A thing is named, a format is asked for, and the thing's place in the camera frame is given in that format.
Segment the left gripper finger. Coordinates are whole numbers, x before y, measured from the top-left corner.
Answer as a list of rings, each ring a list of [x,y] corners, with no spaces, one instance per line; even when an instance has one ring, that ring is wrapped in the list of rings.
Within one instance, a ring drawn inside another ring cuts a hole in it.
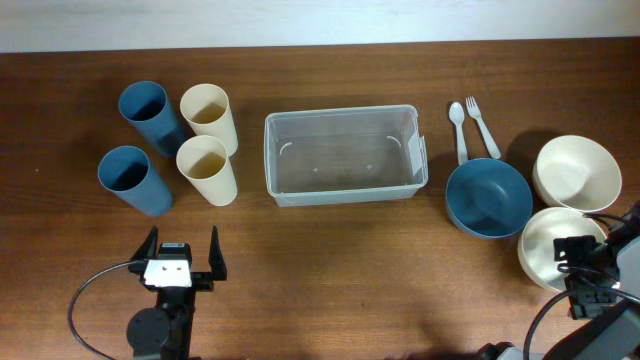
[[[227,280],[227,267],[220,248],[218,229],[216,226],[212,229],[208,263],[214,281]]]
[[[156,258],[158,228],[153,226],[143,243],[130,258],[128,271],[130,273],[144,273],[149,260]]]

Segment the cream cup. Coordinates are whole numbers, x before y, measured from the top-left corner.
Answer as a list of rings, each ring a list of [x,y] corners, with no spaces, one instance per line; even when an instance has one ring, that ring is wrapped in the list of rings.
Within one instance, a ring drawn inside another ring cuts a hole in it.
[[[185,141],[176,156],[180,173],[212,205],[231,204],[238,194],[231,160],[224,143],[210,135]]]
[[[180,112],[196,135],[210,135],[223,142],[227,154],[238,149],[238,137],[227,93],[214,84],[189,88],[181,97]]]

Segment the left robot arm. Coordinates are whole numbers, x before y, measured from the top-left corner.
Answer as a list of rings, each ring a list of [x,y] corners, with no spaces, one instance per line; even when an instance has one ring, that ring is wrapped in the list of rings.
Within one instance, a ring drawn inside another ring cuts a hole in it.
[[[127,325],[126,338],[135,359],[189,357],[196,294],[211,292],[216,281],[227,279],[216,228],[211,234],[208,264],[208,271],[192,271],[189,244],[160,244],[158,229],[150,230],[128,266],[143,287],[156,294],[156,304],[138,311]]]

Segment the cream cup back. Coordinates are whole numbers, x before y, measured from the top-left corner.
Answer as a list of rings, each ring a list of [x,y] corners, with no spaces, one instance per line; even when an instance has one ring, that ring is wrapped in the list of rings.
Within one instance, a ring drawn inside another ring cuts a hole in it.
[[[223,142],[227,154],[238,149],[238,137],[227,93],[214,84],[189,88],[181,97],[180,112],[196,135],[210,135]]]

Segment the blue cup front left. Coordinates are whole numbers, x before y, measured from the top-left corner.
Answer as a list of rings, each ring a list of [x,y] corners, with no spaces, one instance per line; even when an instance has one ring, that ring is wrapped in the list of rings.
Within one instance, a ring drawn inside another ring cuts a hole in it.
[[[147,154],[125,145],[112,149],[97,170],[101,185],[138,211],[158,217],[170,210],[173,197]]]

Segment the cream bowl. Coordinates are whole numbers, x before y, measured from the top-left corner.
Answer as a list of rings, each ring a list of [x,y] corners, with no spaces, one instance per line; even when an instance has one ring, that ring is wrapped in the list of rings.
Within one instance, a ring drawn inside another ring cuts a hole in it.
[[[545,204],[580,212],[608,208],[622,190],[621,170],[612,154],[577,135],[547,142],[537,155],[532,180]]]
[[[579,211],[551,207],[537,212],[525,225],[518,241],[521,267],[540,287],[553,292],[564,291],[566,275],[557,270],[553,241],[582,235],[593,235],[599,243],[606,239],[602,228]]]

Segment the blue cup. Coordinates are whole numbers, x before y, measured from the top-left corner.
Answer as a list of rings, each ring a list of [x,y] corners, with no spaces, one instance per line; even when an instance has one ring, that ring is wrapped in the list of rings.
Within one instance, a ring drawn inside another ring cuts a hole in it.
[[[147,154],[125,145],[112,149],[97,170],[101,185],[138,211],[158,217],[170,210],[173,197]]]
[[[153,81],[129,85],[118,100],[120,114],[161,155],[175,157],[187,137],[164,88]]]

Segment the white plastic spoon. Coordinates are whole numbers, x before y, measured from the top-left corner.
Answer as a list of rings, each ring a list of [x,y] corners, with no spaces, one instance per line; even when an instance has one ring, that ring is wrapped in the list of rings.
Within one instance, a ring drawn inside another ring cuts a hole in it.
[[[464,138],[463,124],[465,113],[459,102],[452,102],[448,110],[449,120],[453,123],[456,131],[456,150],[459,165],[468,161],[468,151]]]

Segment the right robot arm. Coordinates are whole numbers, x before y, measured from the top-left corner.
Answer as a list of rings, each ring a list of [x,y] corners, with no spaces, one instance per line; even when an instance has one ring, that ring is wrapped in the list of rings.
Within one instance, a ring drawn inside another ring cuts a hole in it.
[[[486,344],[475,359],[623,359],[639,347],[639,205],[622,216],[584,213],[606,223],[607,238],[592,235],[553,240],[553,264],[565,277],[565,290],[537,313],[523,347],[509,342]],[[538,325],[555,304],[567,298],[570,315],[586,323],[545,354],[530,351]]]

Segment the clear plastic container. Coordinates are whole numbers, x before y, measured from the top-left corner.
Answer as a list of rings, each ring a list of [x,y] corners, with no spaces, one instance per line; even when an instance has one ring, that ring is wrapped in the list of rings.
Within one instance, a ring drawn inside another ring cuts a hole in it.
[[[418,112],[408,104],[272,113],[264,168],[280,207],[407,199],[429,178]]]

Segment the blue cup back left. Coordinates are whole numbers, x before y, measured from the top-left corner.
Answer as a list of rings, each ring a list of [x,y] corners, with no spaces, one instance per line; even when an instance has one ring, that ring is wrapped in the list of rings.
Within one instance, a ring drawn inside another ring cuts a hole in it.
[[[120,114],[161,155],[175,157],[187,137],[164,88],[153,81],[129,85],[118,100]]]

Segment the cream cup front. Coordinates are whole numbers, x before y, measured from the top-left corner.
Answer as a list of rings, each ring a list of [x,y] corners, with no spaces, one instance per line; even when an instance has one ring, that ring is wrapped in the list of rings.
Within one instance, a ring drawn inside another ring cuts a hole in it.
[[[231,160],[224,143],[210,135],[185,141],[176,156],[180,173],[212,205],[231,204],[238,194]]]

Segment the blue bowl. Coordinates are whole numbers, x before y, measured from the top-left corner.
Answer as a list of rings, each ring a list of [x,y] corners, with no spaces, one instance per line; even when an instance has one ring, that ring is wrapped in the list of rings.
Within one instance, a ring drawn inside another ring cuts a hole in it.
[[[513,166],[478,158],[458,166],[449,176],[445,205],[451,222],[461,231],[483,239],[500,239],[520,232],[533,212],[528,182]]]

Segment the white plastic fork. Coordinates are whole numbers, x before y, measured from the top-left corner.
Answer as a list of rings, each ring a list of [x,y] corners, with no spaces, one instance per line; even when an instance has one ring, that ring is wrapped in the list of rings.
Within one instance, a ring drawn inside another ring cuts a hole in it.
[[[477,105],[476,100],[474,99],[473,96],[469,96],[465,99],[465,104],[466,104],[467,112],[476,121],[476,124],[480,130],[480,133],[485,143],[485,147],[488,151],[488,154],[493,159],[500,159],[501,152],[499,150],[499,147],[497,146],[493,136],[491,135],[488,127],[486,126],[482,118],[482,114]]]

